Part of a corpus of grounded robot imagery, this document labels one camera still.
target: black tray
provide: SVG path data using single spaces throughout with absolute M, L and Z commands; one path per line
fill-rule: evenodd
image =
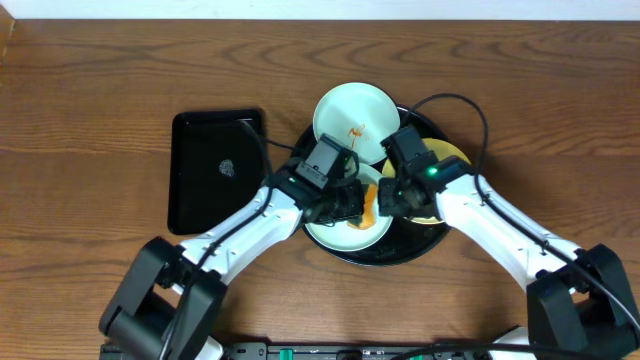
M 402 105 L 397 105 L 397 108 L 400 119 L 404 119 L 408 109 Z M 448 141 L 446 135 L 429 118 L 420 113 L 409 115 L 407 122 L 401 126 L 407 125 L 415 127 L 423 138 Z M 309 126 L 296 143 L 295 147 L 300 150 L 293 151 L 291 157 L 306 157 L 316 144 L 313 126 Z M 382 171 L 385 161 L 386 159 L 372 166 Z M 349 252 L 329 249 L 316 241 L 306 227 L 303 226 L 302 229 L 316 245 L 342 260 L 358 265 L 389 266 L 406 263 L 425 254 L 449 233 L 451 227 L 444 223 L 421 225 L 403 218 L 395 218 L 389 230 L 375 244 L 362 250 Z

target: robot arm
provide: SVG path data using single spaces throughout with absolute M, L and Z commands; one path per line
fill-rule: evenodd
M 480 186 L 490 194 L 493 203 L 511 219 L 525 226 L 534 234 L 540 234 L 549 245 L 560 250 L 571 259 L 576 259 L 580 247 L 552 234 L 523 214 L 498 195 L 480 176 Z M 450 226 L 465 233 L 480 245 L 492 258 L 504 267 L 522 290 L 536 281 L 540 271 L 554 272 L 564 265 L 563 261 L 545 253 L 520 231 L 508 224 L 491 208 L 483 204 L 472 175 L 463 175 L 447 184 L 446 190 L 435 194 L 436 208 L 440 217 Z
M 157 359 L 173 326 L 176 336 L 169 343 L 168 359 L 218 359 L 222 347 L 209 334 L 233 278 L 263 251 L 287 239 L 301 222 L 362 214 L 360 181 L 355 175 L 345 176 L 352 154 L 323 135 L 306 159 L 285 164 L 249 204 L 215 228 L 175 247 L 161 238 L 148 242 L 103 313 L 100 331 L 136 359 Z M 209 246 L 223 235 L 228 237 L 198 268 Z M 154 292 L 156 285 L 179 294 L 191 286 L 181 299 L 181 321 Z
M 180 243 L 184 248 L 182 256 L 197 264 L 207 247 L 221 235 L 247 219 L 266 201 L 269 188 L 263 186 L 256 196 L 244 208 L 206 233 Z M 267 209 L 253 221 L 242 227 L 226 239 L 204 263 L 202 271 L 214 271 L 220 274 L 220 280 L 229 285 L 231 280 L 249 265 L 258 255 L 276 243 L 285 240 L 296 230 L 302 218 L 302 210 L 296 201 L 282 192 L 273 189 Z M 173 287 L 182 294 L 179 285 Z
M 622 358 L 638 349 L 638 334 L 620 306 L 529 236 L 543 239 L 541 244 L 553 247 L 588 271 L 637 319 L 638 309 L 629 281 L 613 251 L 604 245 L 586 251 L 550 233 L 509 204 L 479 176 L 478 187 L 488 197 L 481 199 L 474 169 L 457 157 L 438 161 L 414 129 L 405 128 L 392 134 L 383 145 L 397 175 L 395 179 L 381 181 L 380 213 L 405 217 L 435 215 L 478 243 L 525 290 L 528 331 L 516 329 L 498 342 L 547 345 L 606 359 Z M 589 299 L 574 303 L 571 297 L 574 291 L 588 293 Z M 491 354 L 500 360 L 535 359 L 529 354 Z

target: wood grain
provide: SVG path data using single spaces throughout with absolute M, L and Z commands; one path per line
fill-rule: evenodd
M 15 21 L 13 17 L 0 5 L 0 70 L 2 69 L 4 55 L 9 45 L 9 39 L 11 39 L 11 33 L 13 32 L 13 25 Z
M 477 100 L 491 124 L 494 187 L 584 247 L 613 248 L 640 289 L 638 30 L 19 22 L 0 88 L 0 357 L 97 357 L 98 318 L 139 248 L 155 235 L 181 240 L 166 230 L 176 113 L 261 107 L 269 136 L 293 143 L 321 96 L 348 81 L 376 84 L 405 104 L 442 91 Z M 475 156 L 481 126 L 472 110 L 443 101 L 424 112 Z M 276 166 L 287 157 L 270 151 Z M 489 340 L 518 323 L 526 323 L 523 294 L 458 232 L 391 268 L 346 264 L 297 233 L 234 281 L 216 333 L 425 343 Z

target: orange object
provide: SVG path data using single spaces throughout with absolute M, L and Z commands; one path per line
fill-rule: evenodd
M 360 225 L 355 225 L 348 221 L 348 226 L 358 230 L 367 230 L 376 223 L 376 217 L 373 212 L 373 202 L 377 195 L 378 187 L 375 185 L 369 185 L 367 187 L 367 193 L 364 195 L 364 213 L 362 214 L 362 222 Z

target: white wall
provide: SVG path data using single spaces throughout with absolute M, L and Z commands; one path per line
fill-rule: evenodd
M 640 20 L 640 0 L 0 0 L 16 19 Z

